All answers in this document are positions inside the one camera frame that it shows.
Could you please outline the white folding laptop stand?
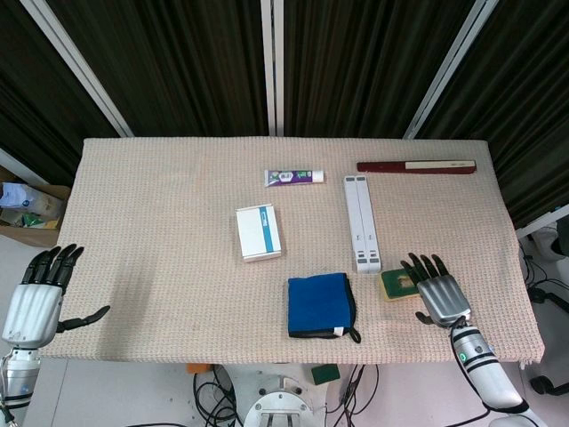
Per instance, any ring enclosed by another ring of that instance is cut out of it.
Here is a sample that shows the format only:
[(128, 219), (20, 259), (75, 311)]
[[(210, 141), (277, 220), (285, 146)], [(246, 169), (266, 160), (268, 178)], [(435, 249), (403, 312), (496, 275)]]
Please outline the white folding laptop stand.
[(379, 274), (381, 257), (367, 179), (363, 175), (348, 175), (343, 183), (356, 270)]

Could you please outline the dark green rectangular block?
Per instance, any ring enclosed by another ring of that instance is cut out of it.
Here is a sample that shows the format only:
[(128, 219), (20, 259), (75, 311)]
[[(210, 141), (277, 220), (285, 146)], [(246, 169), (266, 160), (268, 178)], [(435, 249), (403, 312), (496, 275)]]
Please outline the dark green rectangular block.
[(310, 372), (315, 385), (333, 382), (341, 378), (340, 369), (336, 364), (315, 366), (310, 369)]

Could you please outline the brown cardboard box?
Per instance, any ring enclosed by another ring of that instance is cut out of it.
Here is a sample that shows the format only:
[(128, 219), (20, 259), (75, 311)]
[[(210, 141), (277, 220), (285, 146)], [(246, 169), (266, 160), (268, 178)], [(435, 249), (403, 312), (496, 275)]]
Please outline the brown cardboard box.
[(60, 234), (71, 188), (59, 185), (31, 185), (0, 165), (0, 198), (4, 184), (17, 183), (28, 187), (27, 193), (39, 196), (36, 203), (28, 200), (23, 205), (0, 206), (0, 236), (36, 247), (55, 246)]

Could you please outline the purple toothpaste tube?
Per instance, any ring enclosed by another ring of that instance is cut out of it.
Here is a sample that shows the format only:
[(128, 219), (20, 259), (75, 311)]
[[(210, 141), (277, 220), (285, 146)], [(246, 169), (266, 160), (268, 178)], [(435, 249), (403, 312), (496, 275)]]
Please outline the purple toothpaste tube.
[(289, 185), (323, 183), (325, 173), (311, 170), (266, 170), (264, 183), (266, 187), (281, 187)]

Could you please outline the dark red folding fan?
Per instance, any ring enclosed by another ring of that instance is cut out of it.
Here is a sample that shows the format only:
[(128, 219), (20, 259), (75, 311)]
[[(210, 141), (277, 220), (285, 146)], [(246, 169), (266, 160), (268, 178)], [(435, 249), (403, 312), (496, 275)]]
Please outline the dark red folding fan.
[(472, 174), (477, 164), (474, 160), (359, 162), (357, 170), (362, 173)]

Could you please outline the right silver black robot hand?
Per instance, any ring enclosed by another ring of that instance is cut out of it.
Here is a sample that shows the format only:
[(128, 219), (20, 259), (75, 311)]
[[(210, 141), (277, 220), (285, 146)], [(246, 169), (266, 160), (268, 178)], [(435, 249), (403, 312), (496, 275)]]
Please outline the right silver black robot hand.
[(442, 259), (436, 254), (409, 253), (408, 257), (410, 262), (400, 263), (427, 309), (428, 315), (417, 314), (421, 322), (442, 328), (466, 325), (471, 317), (469, 301)]

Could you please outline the black pleated curtain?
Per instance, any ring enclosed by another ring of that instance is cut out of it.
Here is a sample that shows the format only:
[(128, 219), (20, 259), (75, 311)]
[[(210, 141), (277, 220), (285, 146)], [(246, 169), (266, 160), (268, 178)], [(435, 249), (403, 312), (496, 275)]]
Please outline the black pleated curtain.
[[(476, 0), (284, 0), (284, 134), (401, 138)], [(136, 136), (268, 135), (260, 0), (46, 0)], [(421, 139), (484, 140), (516, 226), (569, 204), (569, 0), (498, 0)], [(71, 185), (116, 136), (0, 0), (0, 149)]]

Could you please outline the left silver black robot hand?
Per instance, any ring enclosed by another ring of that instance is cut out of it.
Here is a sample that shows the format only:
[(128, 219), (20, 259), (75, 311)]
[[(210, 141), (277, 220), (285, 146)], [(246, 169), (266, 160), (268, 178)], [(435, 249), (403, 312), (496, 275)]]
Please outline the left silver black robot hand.
[(55, 246), (36, 255), (15, 287), (8, 307), (2, 340), (17, 349), (36, 350), (47, 346), (56, 334), (89, 326), (110, 310), (101, 307), (84, 318), (60, 319), (64, 296), (81, 246)]

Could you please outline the yellow green scouring sponge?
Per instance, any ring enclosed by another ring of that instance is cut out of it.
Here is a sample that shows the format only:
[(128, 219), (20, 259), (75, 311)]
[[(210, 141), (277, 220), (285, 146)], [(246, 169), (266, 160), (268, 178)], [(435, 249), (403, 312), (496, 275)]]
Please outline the yellow green scouring sponge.
[(412, 298), (419, 295), (416, 285), (405, 270), (387, 270), (381, 273), (380, 288), (387, 302)]

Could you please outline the beige woven tablecloth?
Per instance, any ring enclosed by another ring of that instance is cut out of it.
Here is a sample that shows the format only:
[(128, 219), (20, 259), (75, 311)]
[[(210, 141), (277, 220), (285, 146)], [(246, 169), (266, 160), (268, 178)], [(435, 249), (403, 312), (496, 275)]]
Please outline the beige woven tablecloth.
[[(386, 302), (356, 270), (343, 179), (364, 161), (474, 160), (472, 174), (371, 173), (381, 266), (438, 255), (474, 324), (504, 361), (541, 360), (518, 242), (484, 141), (314, 138), (88, 139), (59, 235), (84, 249), (63, 318), (108, 305), (55, 337), (53, 358), (197, 363), (383, 364), (447, 361), (444, 330), (413, 297)], [(266, 170), (323, 171), (323, 183), (266, 187)], [(277, 258), (245, 262), (236, 210), (272, 204)], [(361, 343), (294, 339), (287, 282), (348, 275)]]

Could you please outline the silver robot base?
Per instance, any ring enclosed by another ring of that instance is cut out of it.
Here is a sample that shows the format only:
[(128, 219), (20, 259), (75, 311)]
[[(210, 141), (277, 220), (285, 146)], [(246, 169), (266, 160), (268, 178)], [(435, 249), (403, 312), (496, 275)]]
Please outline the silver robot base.
[(325, 427), (328, 385), (315, 384), (313, 364), (224, 366), (236, 394), (237, 427)]

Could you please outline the blue folded cloth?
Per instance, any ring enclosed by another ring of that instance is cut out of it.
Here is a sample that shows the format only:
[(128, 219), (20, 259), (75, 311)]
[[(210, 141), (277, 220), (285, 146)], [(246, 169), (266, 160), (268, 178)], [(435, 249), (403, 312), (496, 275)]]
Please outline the blue folded cloth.
[(299, 339), (336, 339), (356, 330), (357, 305), (346, 273), (288, 279), (288, 335)]

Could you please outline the white blue carton box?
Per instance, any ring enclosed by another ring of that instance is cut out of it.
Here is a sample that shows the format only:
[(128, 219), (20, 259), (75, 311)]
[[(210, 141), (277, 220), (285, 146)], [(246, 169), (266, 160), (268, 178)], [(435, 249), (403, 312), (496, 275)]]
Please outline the white blue carton box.
[(282, 254), (276, 212), (272, 204), (236, 210), (241, 255), (245, 262), (277, 258)]

